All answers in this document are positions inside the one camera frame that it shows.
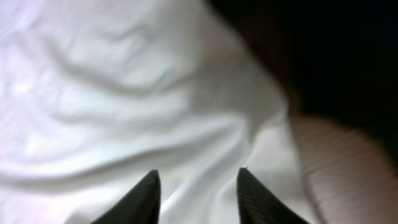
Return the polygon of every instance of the wrinkled cloth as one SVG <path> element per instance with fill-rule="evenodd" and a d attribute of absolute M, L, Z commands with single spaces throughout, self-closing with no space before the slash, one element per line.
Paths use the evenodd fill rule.
<path fill-rule="evenodd" d="M 0 11 L 1 224 L 90 223 L 151 169 L 160 224 L 237 224 L 239 167 L 317 222 L 284 96 L 205 2 Z"/>

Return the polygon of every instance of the white fabric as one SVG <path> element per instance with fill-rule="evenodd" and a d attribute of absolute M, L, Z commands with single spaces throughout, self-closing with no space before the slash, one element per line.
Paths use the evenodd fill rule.
<path fill-rule="evenodd" d="M 90 223 L 151 169 L 160 224 L 235 224 L 242 166 L 316 222 L 284 98 L 204 2 L 0 11 L 0 224 Z"/>

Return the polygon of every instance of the black object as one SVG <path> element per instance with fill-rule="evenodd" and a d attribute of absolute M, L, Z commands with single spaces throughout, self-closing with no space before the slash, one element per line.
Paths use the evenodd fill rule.
<path fill-rule="evenodd" d="M 241 224 L 306 224 L 247 169 L 238 175 Z M 160 210 L 160 179 L 150 171 L 122 200 L 92 224 L 156 224 Z"/>

